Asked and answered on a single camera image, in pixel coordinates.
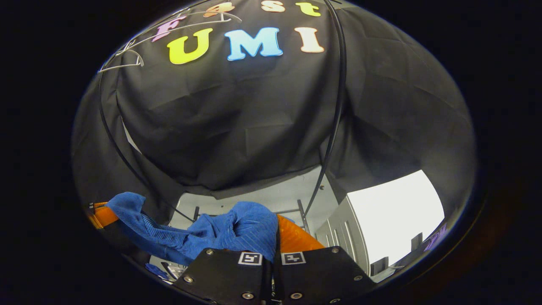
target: blue letter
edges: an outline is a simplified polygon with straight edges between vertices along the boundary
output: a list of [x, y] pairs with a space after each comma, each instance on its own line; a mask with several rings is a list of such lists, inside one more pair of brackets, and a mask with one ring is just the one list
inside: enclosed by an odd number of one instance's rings
[[229, 61], [245, 58], [245, 53], [241, 51], [241, 46], [250, 54], [256, 56], [260, 46], [263, 45], [260, 55], [262, 56], [280, 56], [282, 50], [279, 49], [279, 43], [276, 40], [278, 28], [261, 28], [255, 38], [250, 37], [244, 30], [229, 31], [224, 36], [230, 38], [231, 54]]

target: blue cloth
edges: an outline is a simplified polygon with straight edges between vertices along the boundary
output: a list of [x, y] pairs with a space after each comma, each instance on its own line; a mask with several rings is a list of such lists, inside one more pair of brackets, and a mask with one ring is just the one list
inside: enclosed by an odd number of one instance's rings
[[156, 274], [157, 276], [161, 278], [169, 279], [169, 277], [167, 276], [167, 273], [163, 272], [160, 268], [156, 267], [153, 264], [146, 263], [145, 268], [147, 268], [148, 271]]
[[106, 206], [121, 220], [122, 231], [142, 250], [188, 266], [205, 248], [251, 251], [273, 261], [279, 221], [266, 207], [238, 202], [227, 214], [203, 214], [187, 230], [157, 224], [141, 211], [145, 197], [125, 192]]

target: white cabinet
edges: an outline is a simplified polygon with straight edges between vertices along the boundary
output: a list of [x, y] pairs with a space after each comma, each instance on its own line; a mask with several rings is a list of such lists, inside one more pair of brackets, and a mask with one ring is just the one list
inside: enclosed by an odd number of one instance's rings
[[340, 246], [369, 273], [369, 260], [365, 240], [348, 196], [316, 231], [316, 239], [325, 246]]

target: bolt head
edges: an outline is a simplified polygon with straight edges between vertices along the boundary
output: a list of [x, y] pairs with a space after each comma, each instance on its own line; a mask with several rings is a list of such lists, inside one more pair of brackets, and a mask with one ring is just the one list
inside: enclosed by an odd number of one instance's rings
[[294, 300], [297, 300], [299, 298], [302, 298], [303, 297], [303, 294], [301, 293], [293, 293], [290, 295], [290, 298], [294, 299]]
[[243, 298], [247, 299], [247, 300], [251, 300], [254, 298], [254, 295], [251, 294], [251, 293], [244, 293], [243, 295]]

